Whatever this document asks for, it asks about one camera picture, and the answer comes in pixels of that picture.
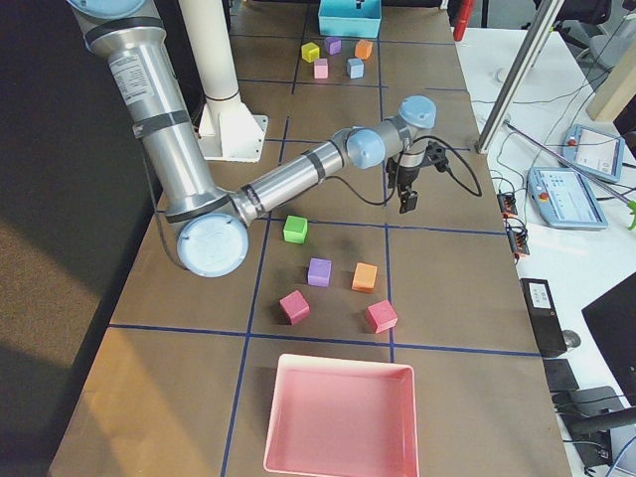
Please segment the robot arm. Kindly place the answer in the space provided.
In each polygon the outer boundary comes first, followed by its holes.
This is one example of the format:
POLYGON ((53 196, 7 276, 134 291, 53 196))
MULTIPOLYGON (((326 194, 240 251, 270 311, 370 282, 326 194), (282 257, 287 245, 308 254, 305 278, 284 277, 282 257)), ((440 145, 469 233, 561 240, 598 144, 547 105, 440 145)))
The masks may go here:
POLYGON ((180 263, 204 277, 238 268, 252 221, 333 178, 347 165, 361 169, 401 158, 435 121, 434 103, 404 99, 396 115, 374 127, 336 132, 267 174, 228 191, 218 186, 204 140, 191 116, 168 56, 166 30, 151 1, 75 1, 71 5, 86 47, 105 59, 168 201, 165 213, 180 263))

